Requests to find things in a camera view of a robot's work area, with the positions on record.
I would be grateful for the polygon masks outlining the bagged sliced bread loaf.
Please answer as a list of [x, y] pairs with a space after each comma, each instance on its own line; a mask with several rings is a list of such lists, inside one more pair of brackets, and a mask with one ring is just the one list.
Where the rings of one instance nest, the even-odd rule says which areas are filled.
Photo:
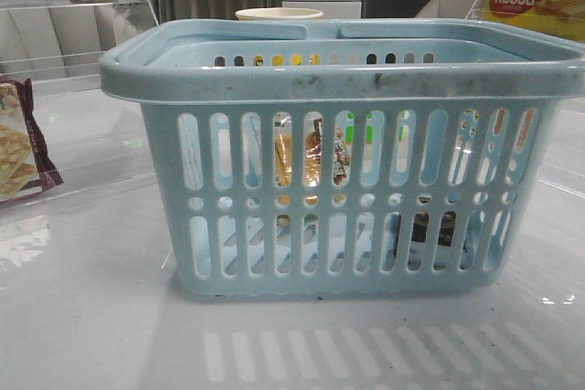
[[[273, 139], [273, 180], [279, 187], [286, 187], [293, 181], [293, 116], [278, 112], [272, 118]], [[243, 117], [243, 148], [245, 183], [258, 187], [263, 177], [261, 118], [256, 113]], [[332, 152], [333, 168], [331, 180], [342, 185], [347, 179], [351, 156], [347, 149], [344, 133], [335, 130]], [[308, 187], [317, 187], [323, 179], [323, 118], [318, 112], [311, 112], [303, 121], [303, 182]]]

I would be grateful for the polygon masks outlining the maroon cracker snack packet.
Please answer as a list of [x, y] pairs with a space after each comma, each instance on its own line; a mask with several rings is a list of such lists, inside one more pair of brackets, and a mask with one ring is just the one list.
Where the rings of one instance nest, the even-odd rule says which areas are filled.
[[34, 116], [30, 79], [1, 82], [1, 202], [28, 198], [63, 184]]

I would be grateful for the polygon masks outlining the clear acrylic right stand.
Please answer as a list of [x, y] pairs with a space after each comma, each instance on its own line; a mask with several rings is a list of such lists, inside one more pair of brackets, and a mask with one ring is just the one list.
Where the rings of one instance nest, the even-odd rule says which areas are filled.
[[467, 0], [465, 7], [465, 19], [481, 20], [484, 18], [484, 2], [485, 0]]

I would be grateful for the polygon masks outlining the clear acrylic display shelf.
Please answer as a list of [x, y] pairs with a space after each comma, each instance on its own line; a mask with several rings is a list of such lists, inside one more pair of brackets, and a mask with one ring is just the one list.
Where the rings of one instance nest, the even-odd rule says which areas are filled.
[[31, 81], [33, 115], [63, 180], [2, 203], [2, 225], [153, 181], [141, 111], [101, 91], [99, 60], [156, 22], [152, 0], [1, 0], [1, 77]]

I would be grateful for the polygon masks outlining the popcorn print paper cup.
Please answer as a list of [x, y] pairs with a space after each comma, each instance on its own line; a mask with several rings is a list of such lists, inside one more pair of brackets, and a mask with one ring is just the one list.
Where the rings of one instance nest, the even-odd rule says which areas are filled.
[[239, 21], [251, 20], [311, 20], [324, 16], [321, 10], [294, 7], [264, 7], [241, 9], [235, 13]]

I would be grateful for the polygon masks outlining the light blue plastic basket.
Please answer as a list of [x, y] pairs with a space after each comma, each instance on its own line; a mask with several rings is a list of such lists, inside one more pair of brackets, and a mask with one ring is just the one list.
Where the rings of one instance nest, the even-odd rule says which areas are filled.
[[[461, 19], [179, 20], [105, 53], [102, 90], [137, 102], [177, 276], [197, 296], [427, 293], [493, 282], [584, 47]], [[293, 117], [293, 178], [271, 123]], [[323, 179], [303, 182], [303, 121]], [[245, 183], [243, 117], [263, 177]], [[335, 130], [351, 165], [331, 180]]]

